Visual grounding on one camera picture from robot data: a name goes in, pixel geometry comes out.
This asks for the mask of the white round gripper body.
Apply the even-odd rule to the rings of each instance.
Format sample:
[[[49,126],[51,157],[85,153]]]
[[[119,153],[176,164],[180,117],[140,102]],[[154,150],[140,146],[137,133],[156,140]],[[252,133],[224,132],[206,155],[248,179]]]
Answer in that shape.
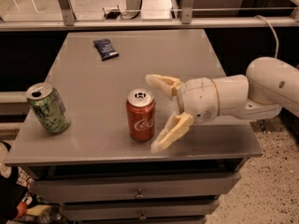
[[[215,119],[219,113],[219,100],[214,83],[208,78],[191,79],[177,88],[179,113],[194,117],[200,124]]]

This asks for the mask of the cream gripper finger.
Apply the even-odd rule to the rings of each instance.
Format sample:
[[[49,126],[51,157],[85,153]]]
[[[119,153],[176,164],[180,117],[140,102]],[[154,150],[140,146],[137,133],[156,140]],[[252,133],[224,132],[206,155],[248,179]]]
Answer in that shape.
[[[186,134],[193,124],[194,118],[192,115],[186,112],[178,115],[176,112],[173,112],[164,128],[151,144],[151,152],[158,153],[169,148],[175,141]]]
[[[170,100],[177,95],[177,89],[182,85],[182,82],[175,77],[150,74],[146,75],[145,79],[151,87],[161,91]]]

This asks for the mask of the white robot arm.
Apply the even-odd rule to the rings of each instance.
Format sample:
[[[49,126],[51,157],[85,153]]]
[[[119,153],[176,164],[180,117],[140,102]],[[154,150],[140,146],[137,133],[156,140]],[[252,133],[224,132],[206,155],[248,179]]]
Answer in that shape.
[[[176,98],[174,112],[150,148],[161,152],[193,125],[220,116],[237,119],[271,119],[285,108],[299,116],[299,69],[279,59],[261,57],[244,75],[182,82],[174,77],[147,75],[146,81],[167,98]]]

